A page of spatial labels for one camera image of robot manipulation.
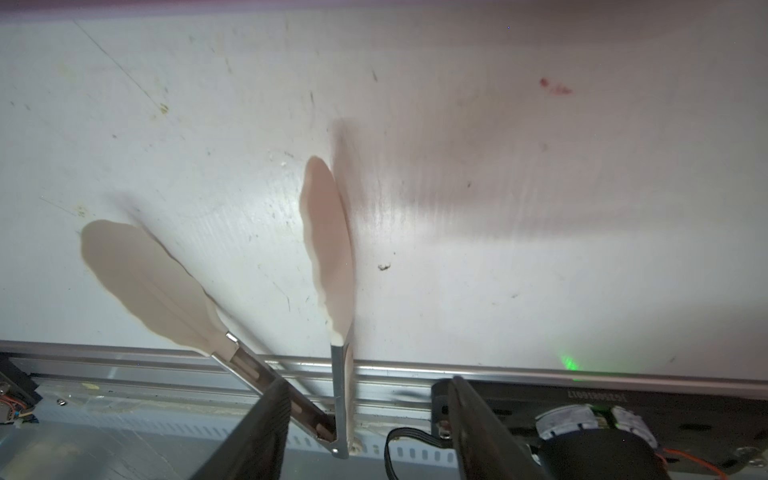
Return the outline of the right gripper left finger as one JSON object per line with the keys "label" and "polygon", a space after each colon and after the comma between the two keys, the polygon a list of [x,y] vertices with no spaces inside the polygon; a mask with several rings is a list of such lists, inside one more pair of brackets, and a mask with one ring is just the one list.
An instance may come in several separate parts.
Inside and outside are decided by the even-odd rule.
{"label": "right gripper left finger", "polygon": [[279,479],[291,420],[288,387],[272,383],[192,479]]}

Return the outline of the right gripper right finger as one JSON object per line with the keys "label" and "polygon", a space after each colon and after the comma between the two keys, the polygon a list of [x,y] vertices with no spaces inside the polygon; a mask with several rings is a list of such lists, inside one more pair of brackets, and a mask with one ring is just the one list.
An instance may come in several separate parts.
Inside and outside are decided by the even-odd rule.
{"label": "right gripper right finger", "polygon": [[463,479],[546,479],[530,450],[517,441],[488,404],[509,401],[509,383],[453,377],[447,386],[451,438]]}

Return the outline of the steel tongs with silicone tips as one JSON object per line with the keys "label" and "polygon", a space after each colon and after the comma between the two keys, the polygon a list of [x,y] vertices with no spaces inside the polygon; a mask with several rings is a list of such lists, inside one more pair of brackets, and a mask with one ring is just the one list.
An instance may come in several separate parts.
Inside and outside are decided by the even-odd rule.
{"label": "steel tongs with silicone tips", "polygon": [[[354,444],[355,267],[339,188],[328,165],[308,160],[299,199],[305,248],[328,329],[334,410],[327,414],[289,387],[293,421],[339,459]],[[81,232],[81,256],[101,285],[151,332],[217,361],[264,393],[281,380],[225,326],[201,284],[150,234],[97,220]]]}

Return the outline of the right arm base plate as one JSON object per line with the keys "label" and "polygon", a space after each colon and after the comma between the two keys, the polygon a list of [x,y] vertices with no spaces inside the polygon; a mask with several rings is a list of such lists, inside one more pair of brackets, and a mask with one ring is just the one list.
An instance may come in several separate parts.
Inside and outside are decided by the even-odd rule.
{"label": "right arm base plate", "polygon": [[[454,449],[450,380],[431,388],[431,423],[433,435]],[[727,479],[767,453],[764,400],[509,384],[509,401],[488,404],[546,479]]]}

